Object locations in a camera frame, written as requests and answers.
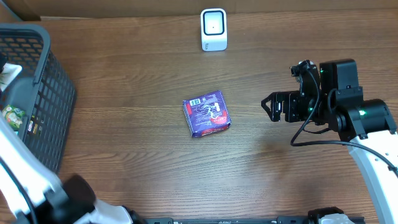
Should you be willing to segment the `purple Carefree pad pack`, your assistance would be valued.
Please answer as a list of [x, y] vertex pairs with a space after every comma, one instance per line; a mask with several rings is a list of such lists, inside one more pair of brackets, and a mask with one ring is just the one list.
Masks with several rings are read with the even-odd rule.
[[220, 90], [183, 100], [182, 107], [193, 138], [217, 133], [231, 126], [228, 108]]

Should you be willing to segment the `green yellow snack packet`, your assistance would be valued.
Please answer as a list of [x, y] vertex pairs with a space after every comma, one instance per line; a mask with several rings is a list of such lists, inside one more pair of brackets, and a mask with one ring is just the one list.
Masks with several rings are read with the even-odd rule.
[[9, 124], [9, 126], [14, 130], [18, 131], [20, 126], [23, 124], [23, 117], [25, 116], [25, 111], [12, 105], [7, 105], [3, 111], [2, 115]]

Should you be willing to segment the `white bamboo print tube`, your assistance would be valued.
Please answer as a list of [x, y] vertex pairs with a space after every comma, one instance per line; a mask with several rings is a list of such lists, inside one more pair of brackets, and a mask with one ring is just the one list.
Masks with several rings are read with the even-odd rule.
[[22, 67], [20, 65], [6, 63], [1, 72], [1, 91], [5, 91], [12, 81], [21, 73], [21, 71]]

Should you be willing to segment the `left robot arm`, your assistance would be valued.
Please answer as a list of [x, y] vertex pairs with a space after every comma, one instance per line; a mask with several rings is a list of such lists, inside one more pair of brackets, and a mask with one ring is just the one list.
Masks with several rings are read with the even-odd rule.
[[16, 223], [143, 223], [134, 211], [98, 198], [80, 175], [62, 182], [1, 120], [1, 193]]

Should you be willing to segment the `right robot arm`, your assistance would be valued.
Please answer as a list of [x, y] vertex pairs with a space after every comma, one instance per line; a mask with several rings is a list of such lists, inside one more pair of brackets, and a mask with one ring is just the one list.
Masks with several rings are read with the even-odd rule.
[[355, 60], [290, 68], [297, 91], [277, 91], [261, 101], [273, 122], [302, 125], [291, 146], [342, 145], [358, 166], [378, 219], [397, 223], [397, 124], [387, 104], [365, 100]]

